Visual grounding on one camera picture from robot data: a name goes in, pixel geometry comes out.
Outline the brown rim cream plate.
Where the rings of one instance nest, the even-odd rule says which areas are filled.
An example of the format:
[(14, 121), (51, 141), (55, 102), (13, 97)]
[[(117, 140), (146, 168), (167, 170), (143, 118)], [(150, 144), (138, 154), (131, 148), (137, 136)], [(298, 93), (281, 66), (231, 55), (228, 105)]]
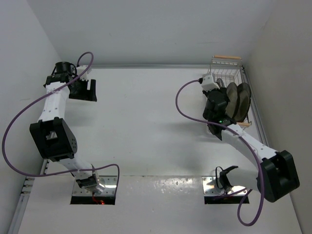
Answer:
[(237, 114), (237, 109), (239, 107), (239, 94), (238, 94), (238, 86), (231, 82), (226, 88), (226, 95), (228, 98), (228, 104), (226, 107), (226, 114), (234, 118)]

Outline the blue floral plate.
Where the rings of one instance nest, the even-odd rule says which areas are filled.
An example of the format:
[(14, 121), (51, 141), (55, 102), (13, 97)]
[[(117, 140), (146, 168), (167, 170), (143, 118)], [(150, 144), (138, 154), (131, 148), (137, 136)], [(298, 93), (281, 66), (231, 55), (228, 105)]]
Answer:
[(225, 88), (225, 84), (221, 78), (217, 78), (215, 82), (218, 84), (219, 88)]

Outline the checkered rim dark plate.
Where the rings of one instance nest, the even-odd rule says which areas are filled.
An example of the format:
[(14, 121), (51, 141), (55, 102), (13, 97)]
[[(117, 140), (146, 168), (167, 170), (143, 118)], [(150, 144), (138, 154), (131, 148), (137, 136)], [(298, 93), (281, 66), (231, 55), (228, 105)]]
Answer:
[(248, 115), (252, 94), (249, 84), (245, 82), (238, 86), (237, 91), (239, 94), (239, 106), (234, 119), (236, 122), (243, 122)]

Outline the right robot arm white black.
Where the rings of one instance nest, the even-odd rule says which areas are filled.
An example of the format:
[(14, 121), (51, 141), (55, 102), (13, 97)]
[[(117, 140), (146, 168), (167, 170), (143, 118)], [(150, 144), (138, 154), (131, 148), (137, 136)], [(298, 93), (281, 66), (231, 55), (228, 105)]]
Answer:
[(210, 132), (237, 149), (258, 170), (253, 172), (238, 166), (222, 170), (218, 182), (223, 189), (244, 186), (264, 191), (264, 198), (275, 202), (300, 186), (293, 156), (288, 151), (278, 152), (265, 146), (238, 125), (251, 105), (247, 84), (203, 91), (203, 94), (207, 98), (203, 117), (209, 121)]

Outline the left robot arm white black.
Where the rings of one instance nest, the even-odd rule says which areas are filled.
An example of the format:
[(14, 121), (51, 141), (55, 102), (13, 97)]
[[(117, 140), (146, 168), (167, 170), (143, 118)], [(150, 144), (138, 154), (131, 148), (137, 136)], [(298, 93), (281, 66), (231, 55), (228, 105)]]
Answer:
[(31, 136), (42, 158), (63, 165), (81, 189), (99, 195), (105, 183), (93, 165), (77, 155), (76, 137), (64, 119), (68, 99), (97, 101), (96, 81), (87, 78), (83, 67), (69, 62), (58, 62), (55, 69), (46, 79), (44, 87), (49, 97), (38, 121), (30, 125)]

